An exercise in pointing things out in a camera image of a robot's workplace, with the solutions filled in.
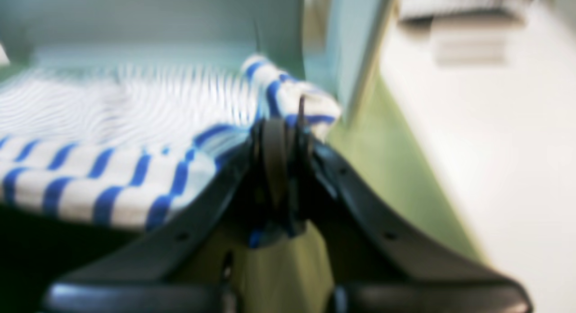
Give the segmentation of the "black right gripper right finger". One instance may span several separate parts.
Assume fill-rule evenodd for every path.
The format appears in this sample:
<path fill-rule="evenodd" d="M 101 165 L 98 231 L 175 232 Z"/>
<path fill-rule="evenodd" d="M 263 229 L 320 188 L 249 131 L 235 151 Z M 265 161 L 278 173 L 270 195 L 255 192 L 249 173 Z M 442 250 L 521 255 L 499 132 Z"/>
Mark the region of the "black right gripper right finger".
<path fill-rule="evenodd" d="M 315 139 L 304 97 L 291 126 L 290 206 L 325 241 L 335 282 L 328 313 L 533 312 L 518 282 L 434 241 Z"/>

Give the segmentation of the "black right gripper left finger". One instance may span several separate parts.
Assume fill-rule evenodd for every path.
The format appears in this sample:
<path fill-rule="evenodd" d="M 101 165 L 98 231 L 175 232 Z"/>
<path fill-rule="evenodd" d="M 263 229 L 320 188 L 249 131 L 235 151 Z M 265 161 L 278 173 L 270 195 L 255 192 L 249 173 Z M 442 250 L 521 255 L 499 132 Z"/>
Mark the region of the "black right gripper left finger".
<path fill-rule="evenodd" d="M 208 281 L 178 281 L 213 233 L 231 224 L 242 241 L 271 224 L 290 229 L 291 130 L 279 118 L 259 121 L 250 137 L 193 202 L 171 221 L 111 255 L 72 271 L 46 290 L 46 313 L 237 312 L 229 280 L 234 253 L 213 259 Z"/>

